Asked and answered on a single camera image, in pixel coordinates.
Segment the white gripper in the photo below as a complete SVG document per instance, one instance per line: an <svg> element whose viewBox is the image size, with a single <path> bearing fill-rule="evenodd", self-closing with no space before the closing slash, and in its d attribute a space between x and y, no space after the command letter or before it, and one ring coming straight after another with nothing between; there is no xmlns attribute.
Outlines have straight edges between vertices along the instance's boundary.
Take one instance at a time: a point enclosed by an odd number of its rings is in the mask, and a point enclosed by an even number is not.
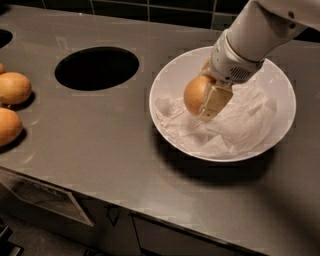
<svg viewBox="0 0 320 256"><path fill-rule="evenodd" d="M250 61L236 53L227 38L228 30L224 30L212 47L210 59L207 59L199 74L213 76L226 84L247 82L262 65L262 61ZM209 121L215 118L229 103L233 96L231 90L219 86L211 86L205 94L200 108L199 118Z"/></svg>

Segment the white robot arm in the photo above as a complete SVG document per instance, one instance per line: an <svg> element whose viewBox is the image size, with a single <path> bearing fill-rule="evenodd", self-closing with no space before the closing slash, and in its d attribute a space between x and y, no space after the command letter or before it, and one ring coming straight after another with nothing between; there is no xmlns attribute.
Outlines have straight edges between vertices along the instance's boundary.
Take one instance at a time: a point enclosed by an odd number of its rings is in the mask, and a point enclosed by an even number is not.
<svg viewBox="0 0 320 256"><path fill-rule="evenodd" d="M320 0L249 0L211 50L214 84L205 92L199 117L214 118L230 101L233 84L247 82L269 52L308 27L320 30Z"/></svg>

